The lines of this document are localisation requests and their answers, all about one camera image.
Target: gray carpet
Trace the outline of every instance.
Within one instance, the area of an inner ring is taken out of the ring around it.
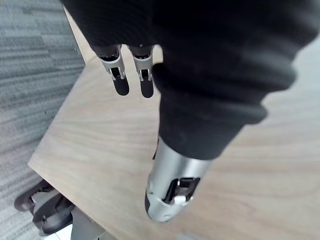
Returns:
[[[85,64],[58,0],[0,1],[0,240],[37,240],[16,196],[40,177],[27,162]]]

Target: black fabric sleeve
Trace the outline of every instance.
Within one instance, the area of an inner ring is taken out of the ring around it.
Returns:
[[[318,0],[62,0],[92,49],[159,44],[159,134],[176,152],[218,157],[264,97],[295,79],[292,61],[319,29]]]

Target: black plastic part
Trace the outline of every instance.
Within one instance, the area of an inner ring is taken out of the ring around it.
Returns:
[[[162,201],[166,204],[170,204],[175,196],[185,196],[186,201],[189,201],[193,196],[199,182],[199,177],[182,177],[172,180],[168,192]]]
[[[25,212],[33,209],[34,203],[31,199],[31,196],[36,192],[49,192],[53,187],[47,183],[45,180],[42,180],[37,185],[24,192],[18,196],[14,201],[14,207],[20,212]]]
[[[148,58],[151,55],[153,46],[129,46],[133,56],[139,59]]]
[[[69,211],[72,206],[72,202],[59,193],[45,202],[36,212],[32,212],[32,221],[38,228],[41,228],[44,234],[50,235],[56,233],[72,222],[72,215]],[[53,217],[63,212],[64,214],[60,216],[60,221],[57,221],[57,219]]]
[[[101,47],[98,53],[98,57],[102,60],[107,62],[114,61],[119,57],[118,45]]]
[[[154,84],[153,81],[149,81],[148,77],[144,77],[143,81],[140,81],[141,93],[148,99],[151,98],[154,94]]]
[[[145,207],[145,211],[148,213],[148,210],[150,208],[150,202],[146,192],[144,193],[144,207]]]
[[[166,193],[166,196],[164,199],[162,199],[162,201],[166,204],[170,204],[170,202],[172,201],[172,199],[174,199],[175,196],[175,189],[176,186],[178,184],[179,179],[174,179],[172,180],[172,182],[170,183],[168,192]]]
[[[43,233],[45,235],[51,235],[54,234],[58,231],[60,231],[61,229],[64,229],[66,226],[72,224],[72,215],[70,212],[67,212],[66,215],[64,216],[63,219],[61,219],[60,222],[57,222],[56,225],[52,226],[48,226],[46,224],[44,224],[41,228],[41,230],[43,231]]]
[[[126,77],[124,79],[121,79],[120,76],[116,76],[115,80],[113,80],[113,84],[116,92],[119,95],[125,96],[129,93],[129,84]]]

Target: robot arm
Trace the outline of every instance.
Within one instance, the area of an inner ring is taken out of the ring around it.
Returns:
[[[318,0],[62,2],[118,78],[119,94],[129,92],[124,66],[119,47],[111,53],[116,62],[107,48],[121,44],[133,53],[142,94],[152,96],[152,79],[161,93],[159,142],[145,197],[147,214],[157,222],[177,216],[212,160],[245,125],[266,117],[262,100],[293,83],[292,61],[320,23]],[[151,70],[155,44],[163,63]],[[146,46],[151,50],[141,54]]]

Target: wooden table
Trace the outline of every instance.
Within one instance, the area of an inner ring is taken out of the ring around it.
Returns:
[[[265,100],[268,119],[237,136],[188,210],[166,224],[144,206],[159,94],[142,97],[126,46],[122,54],[129,95],[117,95],[99,59],[89,59],[31,168],[119,240],[320,239],[319,40],[295,62],[294,87]]]

